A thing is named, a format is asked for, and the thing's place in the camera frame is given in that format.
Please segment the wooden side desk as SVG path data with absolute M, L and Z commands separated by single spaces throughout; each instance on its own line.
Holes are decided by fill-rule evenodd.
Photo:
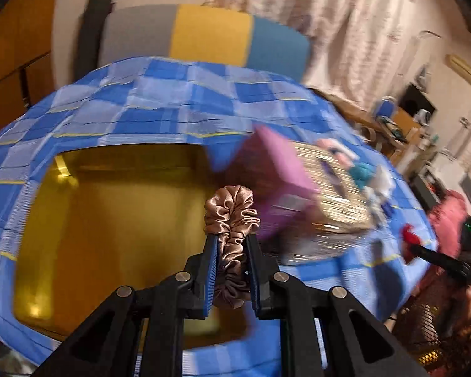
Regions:
M 393 157 L 405 150 L 406 144 L 396 140 L 385 126 L 369 112 L 355 107 L 337 96 L 325 94 L 319 90 L 314 90 L 314 93 L 330 101 L 343 119 L 361 136 L 361 139 L 386 157 Z

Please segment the black rolled mat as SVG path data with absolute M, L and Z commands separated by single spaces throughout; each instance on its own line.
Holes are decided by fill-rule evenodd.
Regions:
M 75 81 L 98 68 L 98 55 L 104 24 L 113 10 L 114 0 L 86 0 L 76 39 L 73 78 Z

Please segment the blue tissue packet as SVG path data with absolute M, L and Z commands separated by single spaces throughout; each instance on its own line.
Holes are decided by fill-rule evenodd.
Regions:
M 397 209 L 397 206 L 393 205 L 390 200 L 380 203 L 380 207 L 387 218 L 391 218 Z

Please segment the white small fan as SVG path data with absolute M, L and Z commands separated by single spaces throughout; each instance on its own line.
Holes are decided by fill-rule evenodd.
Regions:
M 424 108 L 419 109 L 413 118 L 413 120 L 422 127 L 427 127 L 429 125 L 430 119 L 431 113 Z

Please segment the pink towel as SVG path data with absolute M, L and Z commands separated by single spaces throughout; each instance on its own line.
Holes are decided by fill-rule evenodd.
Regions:
M 354 151 L 333 138 L 318 139 L 316 145 L 331 153 L 345 168 L 351 168 L 354 162 L 359 159 Z

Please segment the ornate gold tissue box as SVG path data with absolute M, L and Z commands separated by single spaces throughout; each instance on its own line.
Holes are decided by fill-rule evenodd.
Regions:
M 314 192 L 298 222 L 281 234 L 281 263 L 302 265 L 364 244 L 373 229 L 372 215 L 348 171 L 316 145 L 295 142 L 293 147 Z

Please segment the patterned beige curtain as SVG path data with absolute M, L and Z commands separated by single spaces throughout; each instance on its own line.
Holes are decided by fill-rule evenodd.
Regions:
M 417 0 L 206 0 L 286 25 L 311 45 L 306 86 L 361 110 L 382 96 Z

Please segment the red knit item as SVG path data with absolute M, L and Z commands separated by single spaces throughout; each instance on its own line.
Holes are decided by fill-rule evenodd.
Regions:
M 421 245 L 421 238 L 414 233 L 414 227 L 405 224 L 401 229 L 402 235 L 402 256 L 406 264 L 409 264 L 417 254 L 414 252 L 415 246 Z

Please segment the black monitor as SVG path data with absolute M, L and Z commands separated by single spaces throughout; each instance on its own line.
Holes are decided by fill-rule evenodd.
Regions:
M 415 117 L 419 111 L 425 110 L 429 113 L 428 119 L 431 119 L 436 111 L 434 105 L 427 96 L 419 90 L 414 84 L 409 84 L 399 99 L 399 107 L 408 113 L 410 117 Z

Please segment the gold tray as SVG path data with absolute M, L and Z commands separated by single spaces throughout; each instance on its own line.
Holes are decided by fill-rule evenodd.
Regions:
M 203 250 L 205 203 L 221 187 L 200 145 L 114 145 L 58 154 L 48 162 L 26 221 L 14 317 L 62 340 L 118 287 L 153 287 L 181 270 Z M 246 335 L 243 306 L 214 305 L 207 320 L 187 322 L 186 346 Z

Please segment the pink cardboard box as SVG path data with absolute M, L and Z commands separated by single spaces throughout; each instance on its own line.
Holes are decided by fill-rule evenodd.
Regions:
M 317 193 L 294 142 L 264 125 L 241 142 L 226 176 L 230 183 L 252 191 L 261 241 L 290 226 Z

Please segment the white work glove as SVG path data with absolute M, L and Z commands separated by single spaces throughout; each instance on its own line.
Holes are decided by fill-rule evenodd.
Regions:
M 370 186 L 365 186 L 362 193 L 366 198 L 367 207 L 372 215 L 373 223 L 376 227 L 381 228 L 386 225 L 385 213 L 381 208 L 379 196 Z

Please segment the blue plaid tablecloth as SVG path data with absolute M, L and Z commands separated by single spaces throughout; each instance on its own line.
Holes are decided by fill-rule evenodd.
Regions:
M 196 143 L 215 170 L 261 123 L 289 139 L 332 137 L 362 162 L 391 172 L 394 214 L 373 241 L 338 258 L 285 271 L 308 286 L 341 284 L 384 320 L 397 311 L 429 265 L 405 265 L 400 229 L 410 223 L 425 243 L 437 240 L 415 196 L 388 160 L 361 143 L 328 101 L 291 78 L 237 66 L 153 57 L 119 60 L 65 85 L 0 131 L 0 340 L 35 365 L 57 342 L 12 315 L 12 281 L 30 203 L 55 154 L 100 145 Z M 278 323 L 255 320 L 240 341 L 184 352 L 184 376 L 278 376 Z

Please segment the white mesh pouch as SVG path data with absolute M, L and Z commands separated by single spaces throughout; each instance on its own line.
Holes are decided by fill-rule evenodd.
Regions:
M 370 181 L 370 186 L 381 200 L 387 200 L 391 197 L 392 192 L 396 187 L 391 172 L 383 165 L 378 165 L 375 173 Z

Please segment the pink satin scrunchie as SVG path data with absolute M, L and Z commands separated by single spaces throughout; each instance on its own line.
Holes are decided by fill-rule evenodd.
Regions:
M 205 203 L 204 233 L 218 237 L 214 305 L 237 309 L 250 299 L 243 241 L 260 226 L 252 191 L 224 186 Z

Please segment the teal plush ball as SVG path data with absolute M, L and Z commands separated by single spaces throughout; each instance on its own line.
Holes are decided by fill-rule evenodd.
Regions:
M 357 188 L 362 190 L 370 184 L 371 180 L 373 180 L 376 168 L 372 164 L 356 162 L 349 168 L 348 172 Z

